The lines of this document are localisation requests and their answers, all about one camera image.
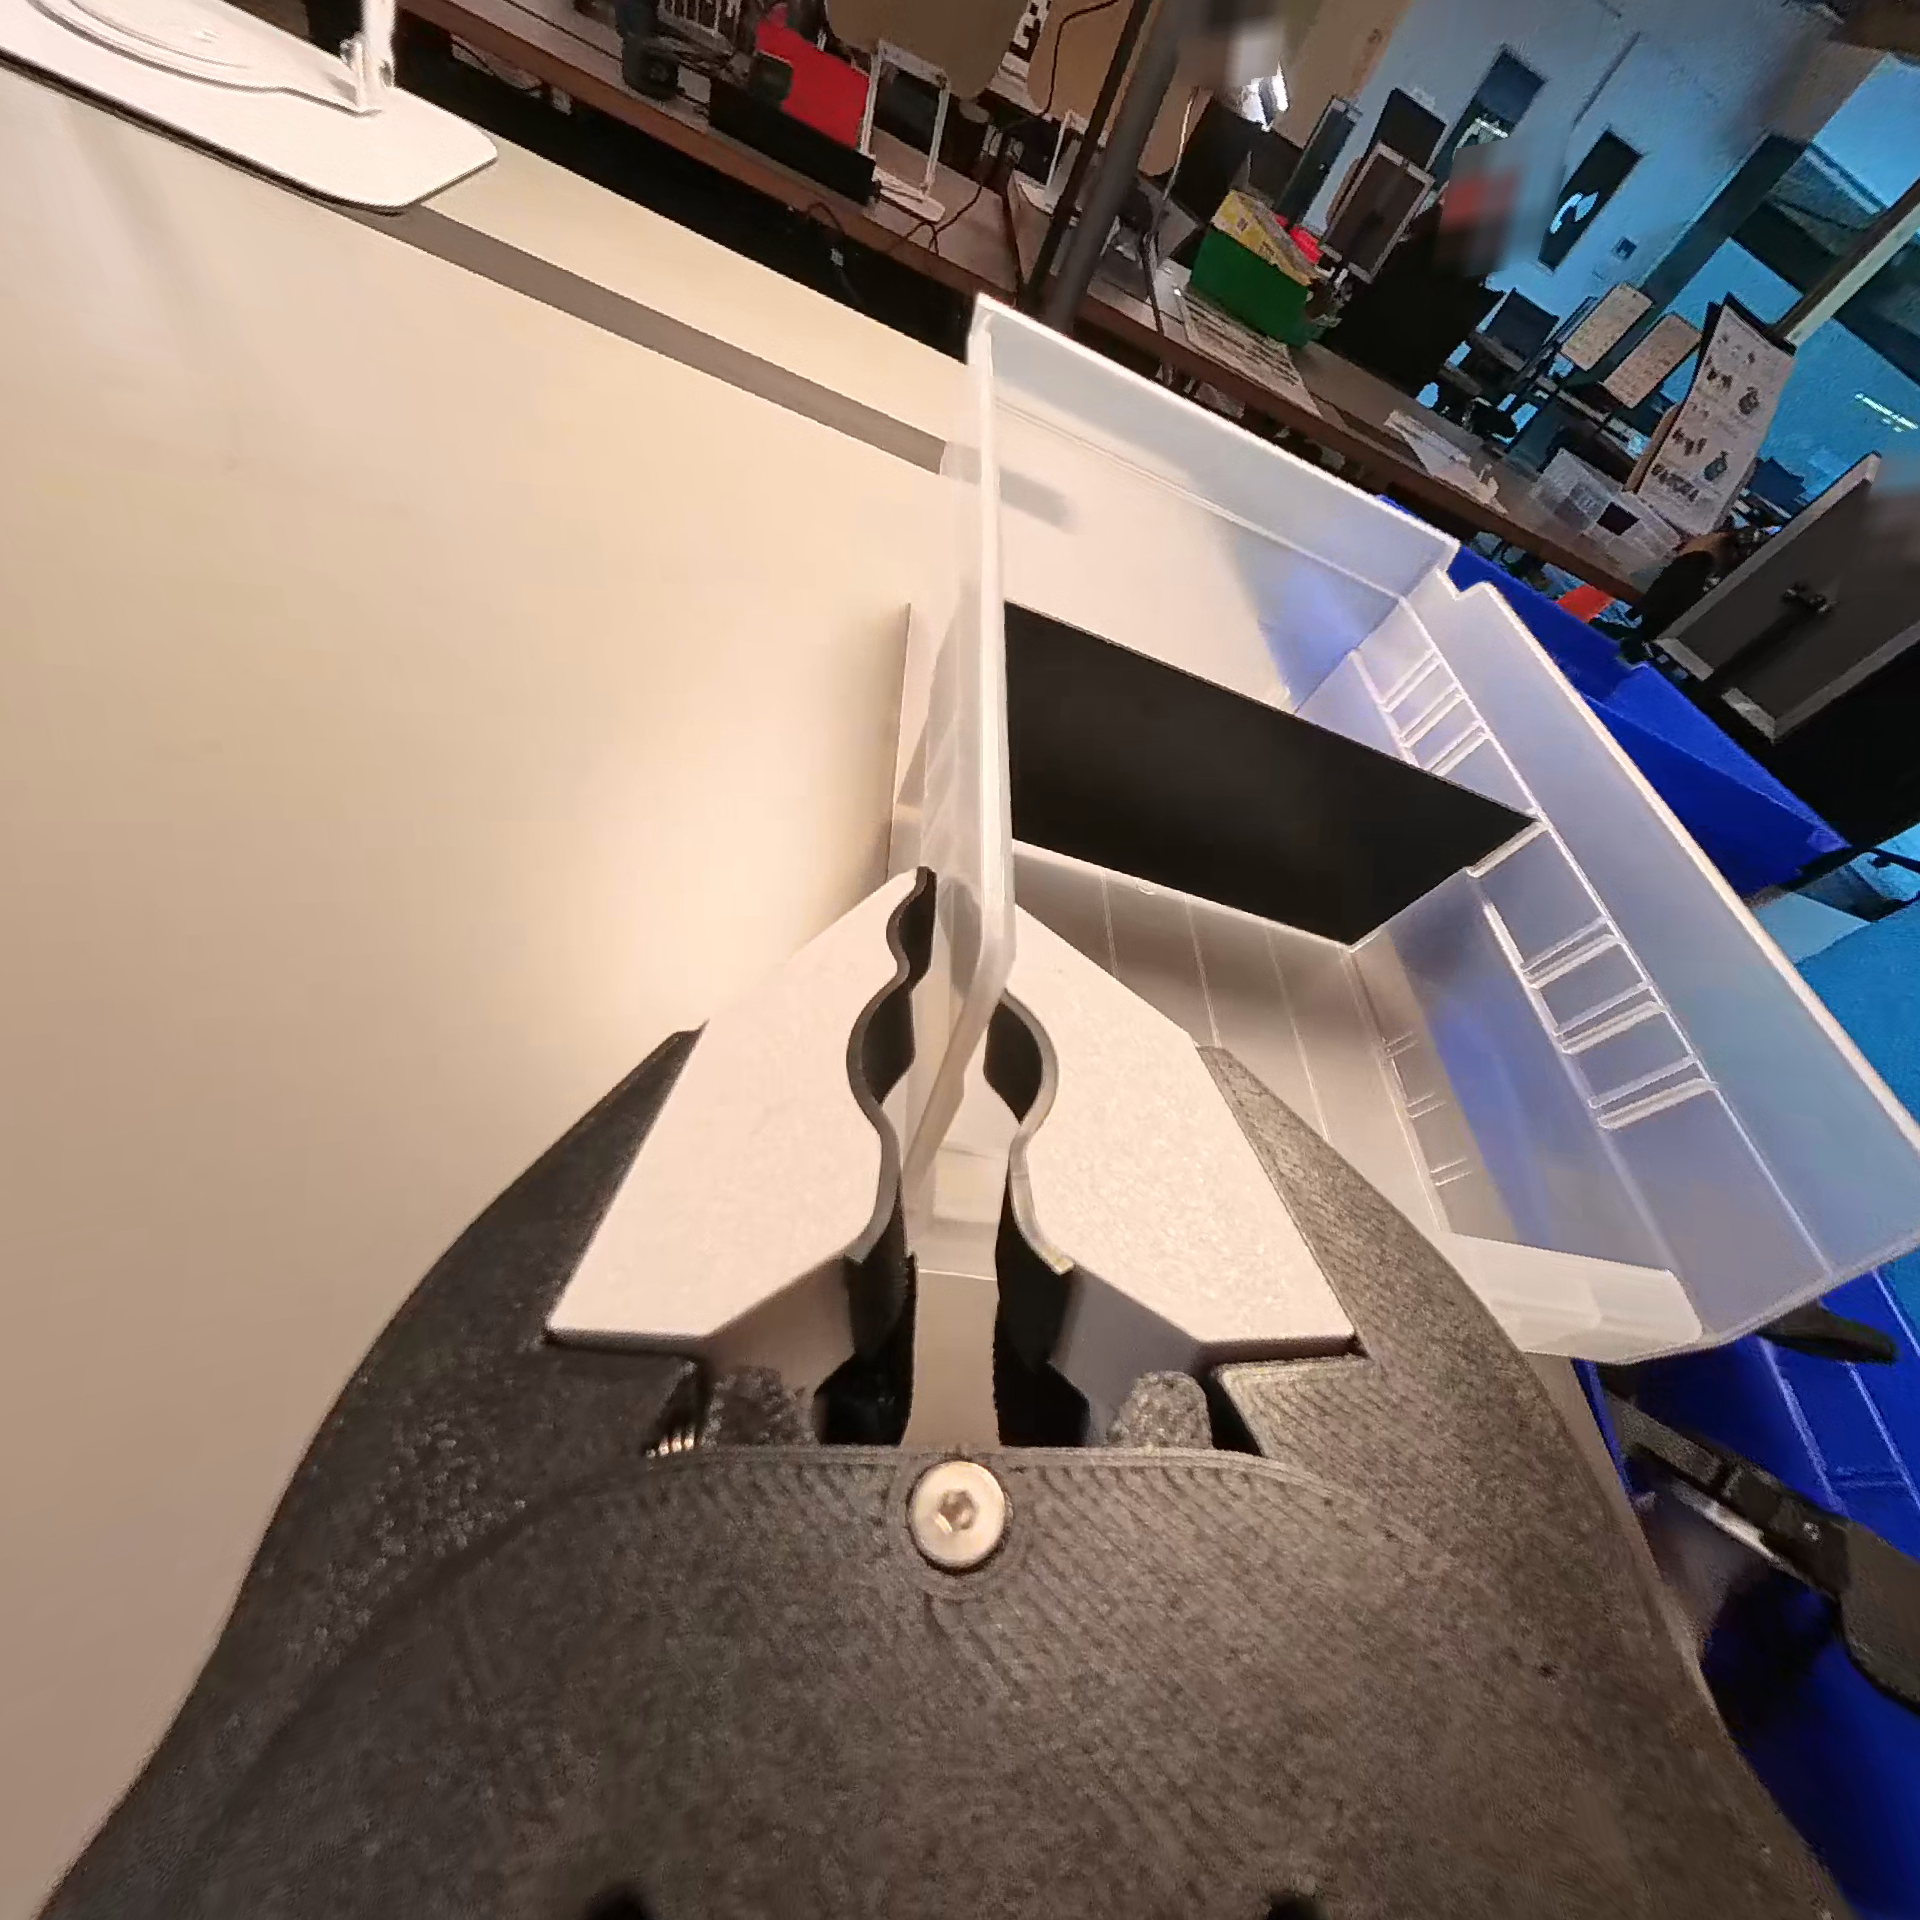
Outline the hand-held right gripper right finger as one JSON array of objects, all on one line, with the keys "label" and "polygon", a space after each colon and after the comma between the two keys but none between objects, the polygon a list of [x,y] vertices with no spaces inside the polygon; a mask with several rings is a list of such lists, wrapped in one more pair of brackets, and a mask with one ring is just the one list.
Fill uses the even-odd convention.
[{"label": "hand-held right gripper right finger", "polygon": [[1151,1375],[1346,1356],[1356,1328],[1200,1045],[1086,956],[1021,956],[983,1076],[998,1438],[1071,1448]]}]

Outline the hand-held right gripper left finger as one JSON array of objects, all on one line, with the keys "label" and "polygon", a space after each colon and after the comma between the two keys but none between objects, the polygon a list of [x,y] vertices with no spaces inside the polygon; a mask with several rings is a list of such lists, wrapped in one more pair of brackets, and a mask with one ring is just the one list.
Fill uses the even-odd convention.
[{"label": "hand-held right gripper left finger", "polygon": [[768,1375],[833,1445],[898,1445],[916,1261],[904,1146],[935,881],[871,895],[712,1015],[547,1314],[552,1339]]}]

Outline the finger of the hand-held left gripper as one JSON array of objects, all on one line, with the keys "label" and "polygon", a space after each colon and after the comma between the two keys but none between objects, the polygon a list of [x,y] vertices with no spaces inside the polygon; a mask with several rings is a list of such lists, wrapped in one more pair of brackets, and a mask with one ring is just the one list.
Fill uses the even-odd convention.
[{"label": "finger of the hand-held left gripper", "polygon": [[1802,1586],[1846,1594],[1850,1524],[1764,1468],[1693,1435],[1629,1435],[1625,1457]]}]

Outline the blue plastic bin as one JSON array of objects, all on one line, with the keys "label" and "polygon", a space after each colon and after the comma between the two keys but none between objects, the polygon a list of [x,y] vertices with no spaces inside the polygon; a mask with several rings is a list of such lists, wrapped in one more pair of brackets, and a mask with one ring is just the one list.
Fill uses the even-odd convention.
[{"label": "blue plastic bin", "polygon": [[[1779,892],[1760,924],[1916,1111],[1916,900],[1868,919]],[[1573,1364],[1620,1475],[1629,1473],[1601,1387],[1675,1428],[1728,1445],[1893,1550],[1916,1554],[1916,1254],[1826,1295],[1837,1319],[1891,1339],[1893,1359],[1797,1351],[1763,1335],[1644,1367]],[[1837,1606],[1768,1575],[1679,1502],[1636,1482],[1669,1621],[1693,1654],[1723,1723],[1788,1804],[1916,1818],[1916,1709],[1891,1700],[1841,1648]]]},{"label": "blue plastic bin", "polygon": [[1784,888],[1841,852],[1837,830],[1649,664],[1501,566],[1461,547],[1456,590],[1488,585],[1741,897]]}]

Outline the clear plastic bin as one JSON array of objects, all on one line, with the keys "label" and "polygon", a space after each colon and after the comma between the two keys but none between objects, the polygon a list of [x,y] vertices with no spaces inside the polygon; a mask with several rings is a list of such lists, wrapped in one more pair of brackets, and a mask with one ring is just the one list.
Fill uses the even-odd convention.
[{"label": "clear plastic bin", "polygon": [[900,697],[892,870],[945,860],[927,707],[976,596],[1536,825],[1344,948],[1021,845],[1007,895],[1229,1052],[1521,1345],[1710,1347],[1916,1251],[1916,1119],[1454,543],[1004,307],[973,314]]}]

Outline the black bin divider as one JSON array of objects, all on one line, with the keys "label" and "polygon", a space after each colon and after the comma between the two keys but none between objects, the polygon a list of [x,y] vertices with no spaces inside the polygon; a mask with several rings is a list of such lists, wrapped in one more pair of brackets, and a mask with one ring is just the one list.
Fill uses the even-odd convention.
[{"label": "black bin divider", "polygon": [[1013,834],[1353,948],[1534,815],[1007,603]]}]

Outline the grey board stand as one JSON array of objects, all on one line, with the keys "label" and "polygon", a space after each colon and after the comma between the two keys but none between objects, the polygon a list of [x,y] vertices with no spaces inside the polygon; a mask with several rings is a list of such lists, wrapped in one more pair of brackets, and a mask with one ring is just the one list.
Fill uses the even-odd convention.
[{"label": "grey board stand", "polygon": [[1655,640],[1721,716],[1782,745],[1917,637],[1916,457],[1861,457]]}]

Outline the green box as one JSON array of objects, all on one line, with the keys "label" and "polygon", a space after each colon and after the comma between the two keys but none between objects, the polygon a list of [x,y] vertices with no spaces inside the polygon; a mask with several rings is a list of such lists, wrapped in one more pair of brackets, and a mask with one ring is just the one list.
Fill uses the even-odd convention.
[{"label": "green box", "polygon": [[1318,239],[1249,187],[1229,188],[1198,233],[1189,290],[1286,348],[1322,339],[1341,314]]}]

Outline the instruction poster board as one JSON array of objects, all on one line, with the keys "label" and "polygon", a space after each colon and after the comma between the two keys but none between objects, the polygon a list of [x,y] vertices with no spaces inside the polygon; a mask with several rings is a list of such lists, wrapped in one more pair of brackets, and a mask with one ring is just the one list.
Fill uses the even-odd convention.
[{"label": "instruction poster board", "polygon": [[1794,345],[1737,298],[1717,300],[1692,381],[1657,424],[1626,493],[1682,541],[1721,529],[1794,368]]}]

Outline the grey metal pole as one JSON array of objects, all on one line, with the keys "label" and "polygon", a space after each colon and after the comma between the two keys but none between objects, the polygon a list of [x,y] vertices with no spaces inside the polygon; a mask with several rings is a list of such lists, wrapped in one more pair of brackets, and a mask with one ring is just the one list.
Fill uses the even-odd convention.
[{"label": "grey metal pole", "polygon": [[1180,3],[1133,3],[1089,116],[1089,129],[1047,219],[1023,310],[1060,333],[1074,330],[1109,233],[1138,178],[1140,157],[1174,82]]}]

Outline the document stand with instruction sheet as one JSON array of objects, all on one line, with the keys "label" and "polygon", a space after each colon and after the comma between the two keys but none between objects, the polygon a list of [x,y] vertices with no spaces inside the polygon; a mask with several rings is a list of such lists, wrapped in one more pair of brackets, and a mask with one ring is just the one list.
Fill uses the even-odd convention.
[{"label": "document stand with instruction sheet", "polygon": [[6,3],[2,53],[292,187],[401,212],[489,170],[493,138],[396,84],[396,5],[336,53],[218,3]]}]

